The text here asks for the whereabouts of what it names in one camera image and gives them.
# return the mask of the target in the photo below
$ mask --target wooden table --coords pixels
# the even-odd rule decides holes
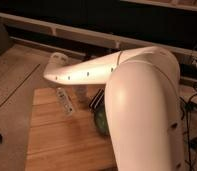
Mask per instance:
[[[26,171],[86,171],[116,166],[110,138],[96,131],[88,103],[77,100],[72,86],[64,87],[75,108],[66,115],[56,90],[34,92]],[[88,86],[92,98],[99,86]]]

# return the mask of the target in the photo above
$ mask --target black dot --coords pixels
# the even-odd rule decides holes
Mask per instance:
[[[171,129],[174,130],[174,129],[177,128],[177,126],[178,126],[178,124],[177,123],[174,123],[174,124],[171,125]]]
[[[181,168],[181,163],[178,163],[177,165],[176,165],[176,169],[178,170],[178,169],[180,169]]]

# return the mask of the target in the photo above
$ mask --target dark background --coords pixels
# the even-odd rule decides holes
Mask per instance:
[[[0,12],[192,49],[197,12],[119,0],[0,0]]]

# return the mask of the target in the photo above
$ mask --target green object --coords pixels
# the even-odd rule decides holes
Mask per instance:
[[[94,111],[94,121],[100,134],[110,135],[104,105],[100,105]]]

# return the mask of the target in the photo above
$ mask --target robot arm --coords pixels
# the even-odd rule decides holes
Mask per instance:
[[[46,79],[106,84],[107,120],[120,171],[185,170],[180,73],[170,52],[159,47],[134,49],[65,67],[66,56],[58,56],[51,57]]]

